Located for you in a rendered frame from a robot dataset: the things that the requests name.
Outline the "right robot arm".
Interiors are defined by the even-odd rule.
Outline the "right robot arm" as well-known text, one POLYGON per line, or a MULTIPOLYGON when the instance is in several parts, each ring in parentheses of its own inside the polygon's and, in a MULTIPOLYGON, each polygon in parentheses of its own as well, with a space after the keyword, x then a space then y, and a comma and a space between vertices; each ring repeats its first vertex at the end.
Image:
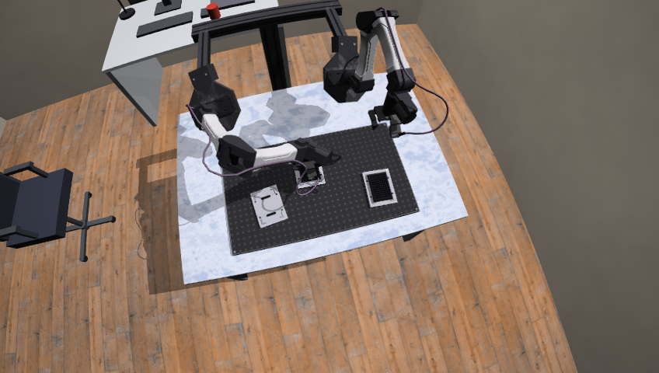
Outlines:
POLYGON ((329 162, 333 151, 316 144, 311 138, 298 138, 296 141, 288 141, 287 144, 281 146, 254 150, 240 137, 229 134, 218 120, 218 117, 235 110, 231 95, 209 103, 202 103, 202 106, 192 109, 199 122, 204 125, 211 136, 211 141, 217 152, 218 164, 223 169, 237 174, 246 169, 264 166, 239 175, 244 179, 248 179, 251 178, 252 173, 259 169, 283 164, 293 166, 299 164, 291 160, 303 162, 304 159, 308 159, 321 165, 326 165, 329 162), (222 100, 223 102, 221 102, 222 100), (243 159, 242 164, 246 169, 238 163, 239 158, 243 159), (287 160, 290 160, 290 162, 284 162, 287 160))

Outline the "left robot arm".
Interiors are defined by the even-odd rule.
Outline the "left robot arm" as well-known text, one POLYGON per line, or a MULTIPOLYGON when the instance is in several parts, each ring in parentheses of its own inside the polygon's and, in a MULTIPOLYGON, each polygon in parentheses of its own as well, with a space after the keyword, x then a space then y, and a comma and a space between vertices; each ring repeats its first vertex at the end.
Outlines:
POLYGON ((399 17, 399 13, 396 10, 386 12, 388 17, 385 17, 383 11, 357 14, 356 25, 361 35, 357 69, 328 71, 327 85, 350 86, 355 93, 372 91, 375 85, 374 63, 379 40, 385 57, 388 80, 385 104, 393 108, 402 124, 408 124, 416 118, 418 109, 409 94, 415 83, 406 75, 403 66, 414 81, 416 78, 405 59, 397 36, 395 19, 399 17))

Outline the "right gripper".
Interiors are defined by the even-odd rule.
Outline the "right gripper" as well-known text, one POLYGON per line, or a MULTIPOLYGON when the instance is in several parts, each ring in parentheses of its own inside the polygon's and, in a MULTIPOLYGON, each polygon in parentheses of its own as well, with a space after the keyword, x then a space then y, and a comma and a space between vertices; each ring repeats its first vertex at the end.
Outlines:
MULTIPOLYGON (((319 163, 317 163, 313 160, 309 161, 308 159, 304 159, 302 163, 305 164, 305 166, 307 168, 306 172, 307 172, 308 178, 317 175, 315 166, 318 166, 318 167, 323 166, 323 165, 321 165, 321 164, 319 164, 319 163)), ((302 165, 301 164, 294 165, 293 169, 299 171, 299 166, 302 166, 302 165)))

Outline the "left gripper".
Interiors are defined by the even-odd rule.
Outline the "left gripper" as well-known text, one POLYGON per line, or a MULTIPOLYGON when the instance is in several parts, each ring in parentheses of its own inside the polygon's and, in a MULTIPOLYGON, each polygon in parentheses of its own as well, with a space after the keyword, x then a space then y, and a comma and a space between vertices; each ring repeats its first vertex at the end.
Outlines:
POLYGON ((383 105, 375 106, 373 110, 369 110, 368 115, 370 117, 371 126, 373 130, 378 126, 378 122, 380 123, 380 121, 390 120, 389 123, 392 134, 401 132, 401 127, 400 127, 400 124, 402 124, 401 121, 394 113, 393 108, 387 106, 385 102, 383 105), (375 115, 377 115, 377 118, 375 115))

